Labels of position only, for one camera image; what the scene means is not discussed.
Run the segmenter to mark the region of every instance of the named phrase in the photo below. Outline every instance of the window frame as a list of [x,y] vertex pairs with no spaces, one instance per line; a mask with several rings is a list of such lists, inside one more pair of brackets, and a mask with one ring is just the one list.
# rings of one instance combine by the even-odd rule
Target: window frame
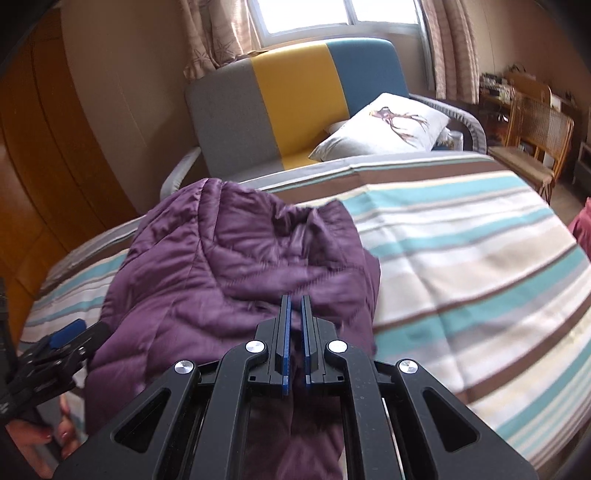
[[263,20],[258,0],[247,0],[251,14],[252,23],[255,27],[261,47],[272,47],[278,44],[289,43],[308,38],[329,38],[346,37],[376,34],[402,34],[421,36],[421,12],[418,10],[417,2],[417,23],[396,23],[396,22],[375,22],[360,21],[357,19],[352,0],[342,0],[349,23],[335,23],[326,25],[314,25],[311,27],[295,28],[277,33],[269,33]]

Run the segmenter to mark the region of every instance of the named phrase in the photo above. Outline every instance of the human hand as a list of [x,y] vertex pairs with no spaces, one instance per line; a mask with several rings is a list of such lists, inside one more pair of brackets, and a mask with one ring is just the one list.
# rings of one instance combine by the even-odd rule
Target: human hand
[[[64,395],[60,396],[61,422],[57,427],[57,437],[61,443],[61,456],[69,457],[80,446],[76,429],[70,418],[70,407]],[[51,478],[53,471],[41,455],[35,450],[36,445],[45,445],[51,441],[51,427],[39,427],[23,420],[13,420],[6,425],[8,434],[29,465],[41,478]]]

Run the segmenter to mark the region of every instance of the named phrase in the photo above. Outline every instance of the floor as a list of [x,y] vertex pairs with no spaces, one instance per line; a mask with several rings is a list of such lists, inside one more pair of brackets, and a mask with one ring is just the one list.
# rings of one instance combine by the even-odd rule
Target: floor
[[579,187],[570,183],[559,183],[552,194],[550,206],[554,213],[568,226],[581,211],[587,196]]

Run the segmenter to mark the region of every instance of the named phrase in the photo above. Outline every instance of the striped blanket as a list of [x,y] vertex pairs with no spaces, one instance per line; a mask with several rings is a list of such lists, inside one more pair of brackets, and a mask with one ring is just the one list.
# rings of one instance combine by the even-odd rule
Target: striped blanket
[[[431,152],[349,158],[245,184],[290,203],[343,202],[381,264],[379,360],[422,363],[536,468],[587,420],[591,268],[512,172],[473,152]],[[75,318],[96,321],[131,238],[108,235],[52,271],[22,348]]]

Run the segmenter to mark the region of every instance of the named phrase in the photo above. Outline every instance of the wall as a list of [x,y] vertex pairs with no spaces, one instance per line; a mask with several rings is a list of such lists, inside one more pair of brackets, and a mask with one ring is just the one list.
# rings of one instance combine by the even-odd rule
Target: wall
[[80,103],[140,213],[193,146],[186,41],[174,0],[64,0],[63,38]]
[[534,0],[465,2],[475,26],[480,70],[502,73],[519,62],[559,95],[571,91],[586,132],[591,73],[552,17]]

